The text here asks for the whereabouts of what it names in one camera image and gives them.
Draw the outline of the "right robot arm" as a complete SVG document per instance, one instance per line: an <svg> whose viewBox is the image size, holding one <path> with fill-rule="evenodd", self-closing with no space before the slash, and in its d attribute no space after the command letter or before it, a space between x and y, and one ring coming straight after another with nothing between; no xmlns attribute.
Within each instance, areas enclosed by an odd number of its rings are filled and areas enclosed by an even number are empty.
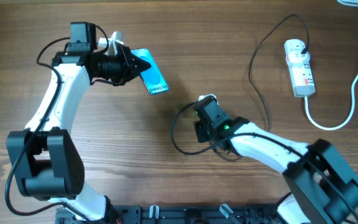
<svg viewBox="0 0 358 224"><path fill-rule="evenodd" d="M230 117L213 95L201 96L193 109L199 142L255 159L282 174L290 193L277 207L287 223L342 223L356 215L358 175L328 141L291 141L242 117Z"/></svg>

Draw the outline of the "cyan screen smartphone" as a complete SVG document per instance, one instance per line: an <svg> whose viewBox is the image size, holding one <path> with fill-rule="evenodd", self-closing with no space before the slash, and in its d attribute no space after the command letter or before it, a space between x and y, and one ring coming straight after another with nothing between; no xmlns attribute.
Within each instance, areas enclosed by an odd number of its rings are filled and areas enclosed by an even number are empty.
<svg viewBox="0 0 358 224"><path fill-rule="evenodd" d="M143 49L133 49L131 53L136 57L148 62L151 67L146 71L140 73L140 77L150 95L156 95L163 93L169 90L169 86L165 81L161 71L159 70L155 60L146 48Z"/></svg>

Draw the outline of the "white USB charger plug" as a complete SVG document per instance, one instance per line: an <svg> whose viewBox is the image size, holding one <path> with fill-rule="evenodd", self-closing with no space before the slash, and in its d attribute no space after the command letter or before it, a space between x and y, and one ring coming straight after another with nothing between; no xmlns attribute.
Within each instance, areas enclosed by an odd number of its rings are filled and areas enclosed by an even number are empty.
<svg viewBox="0 0 358 224"><path fill-rule="evenodd" d="M302 53L300 50L289 51L286 55L286 62L289 67L295 65L307 64L310 61L310 54L308 52Z"/></svg>

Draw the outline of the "white power strip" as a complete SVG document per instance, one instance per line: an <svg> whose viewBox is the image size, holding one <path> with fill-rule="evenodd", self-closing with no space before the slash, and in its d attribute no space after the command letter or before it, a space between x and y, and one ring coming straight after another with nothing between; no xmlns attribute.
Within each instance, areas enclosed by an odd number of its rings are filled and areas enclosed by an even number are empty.
<svg viewBox="0 0 358 224"><path fill-rule="evenodd" d="M287 40L284 43L285 60L289 51L300 50L302 52L304 48L305 43L299 39ZM316 92L310 62L307 64L295 65L293 67L288 66L288 69L290 72L293 93L296 98L311 96Z"/></svg>

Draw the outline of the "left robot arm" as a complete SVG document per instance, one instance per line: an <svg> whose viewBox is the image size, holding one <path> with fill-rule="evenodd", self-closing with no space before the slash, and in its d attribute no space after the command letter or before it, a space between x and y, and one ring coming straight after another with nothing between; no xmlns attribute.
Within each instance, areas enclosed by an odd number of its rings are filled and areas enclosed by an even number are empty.
<svg viewBox="0 0 358 224"><path fill-rule="evenodd" d="M90 22L71 23L64 49L46 64L52 77L36 114L6 140L12 168L5 191L16 183L21 195L61 206L78 223L122 222L110 199L85 182L70 136L80 101L96 82L123 86L151 67L124 45L120 32L98 39L99 31Z"/></svg>

